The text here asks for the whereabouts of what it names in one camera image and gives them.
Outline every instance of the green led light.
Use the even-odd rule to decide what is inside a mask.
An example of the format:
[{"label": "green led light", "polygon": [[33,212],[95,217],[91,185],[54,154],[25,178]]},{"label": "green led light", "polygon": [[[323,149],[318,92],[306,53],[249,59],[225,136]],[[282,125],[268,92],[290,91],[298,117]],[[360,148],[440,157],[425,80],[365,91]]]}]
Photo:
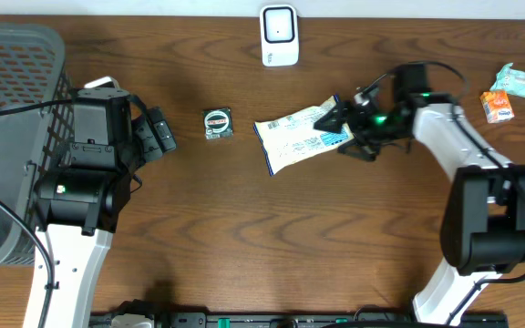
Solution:
[{"label": "green led light", "polygon": [[382,124],[386,121],[387,117],[375,117],[374,121],[376,124]]}]

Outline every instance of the orange juice box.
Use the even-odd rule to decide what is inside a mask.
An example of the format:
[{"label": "orange juice box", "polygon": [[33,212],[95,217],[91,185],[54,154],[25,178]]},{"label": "orange juice box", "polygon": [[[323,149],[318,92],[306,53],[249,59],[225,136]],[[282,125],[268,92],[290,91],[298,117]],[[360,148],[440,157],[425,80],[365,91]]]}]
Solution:
[{"label": "orange juice box", "polygon": [[479,99],[485,109],[488,123],[500,123],[514,118],[514,110],[511,108],[506,91],[484,92]]}]

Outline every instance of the snack wrapper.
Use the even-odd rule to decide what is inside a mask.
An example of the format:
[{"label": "snack wrapper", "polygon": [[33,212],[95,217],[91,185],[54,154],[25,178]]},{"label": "snack wrapper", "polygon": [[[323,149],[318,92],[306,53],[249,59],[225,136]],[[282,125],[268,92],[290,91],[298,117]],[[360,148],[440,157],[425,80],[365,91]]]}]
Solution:
[{"label": "snack wrapper", "polygon": [[331,96],[321,106],[311,106],[274,121],[254,123],[271,176],[286,166],[336,149],[354,138],[347,124],[340,133],[314,129],[315,121],[327,114],[337,101],[337,96]]},{"label": "snack wrapper", "polygon": [[511,69],[512,65],[509,63],[500,70],[489,91],[505,90],[510,95],[525,97],[525,72]]}]

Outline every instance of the wire mesh basket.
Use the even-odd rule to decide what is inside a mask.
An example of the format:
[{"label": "wire mesh basket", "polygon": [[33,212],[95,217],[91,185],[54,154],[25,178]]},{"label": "wire mesh basket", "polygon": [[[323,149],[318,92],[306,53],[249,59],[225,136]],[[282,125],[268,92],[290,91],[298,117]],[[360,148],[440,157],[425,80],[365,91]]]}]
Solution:
[{"label": "wire mesh basket", "polygon": [[[67,99],[65,48],[52,29],[0,23],[0,111]],[[71,105],[0,117],[0,200],[35,227],[32,191],[58,144],[74,136]],[[31,264],[34,246],[0,211],[0,264]]]}]

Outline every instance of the wood grain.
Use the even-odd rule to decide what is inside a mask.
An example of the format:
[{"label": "wood grain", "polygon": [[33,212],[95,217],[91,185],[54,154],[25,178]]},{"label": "wood grain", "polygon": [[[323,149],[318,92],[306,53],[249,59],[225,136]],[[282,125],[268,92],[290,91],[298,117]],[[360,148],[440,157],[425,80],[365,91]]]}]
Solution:
[{"label": "wood grain", "polygon": [[[179,148],[140,171],[144,187],[122,211],[94,309],[134,298],[213,312],[351,312],[407,306],[441,259],[438,229],[449,182],[431,154],[386,149],[375,163],[336,153],[270,178],[256,120],[351,97],[390,67],[440,60],[461,70],[472,125],[525,163],[525,99],[516,117],[489,125],[478,96],[506,63],[525,70],[525,22],[299,20],[293,67],[260,59],[257,19],[0,16],[51,26],[67,45],[76,86],[106,75],[161,105]],[[437,89],[458,81],[434,71]],[[201,112],[229,106],[233,138],[205,140]],[[22,324],[29,268],[0,268],[0,327]],[[503,310],[525,327],[525,282],[491,286],[477,310]]]}]

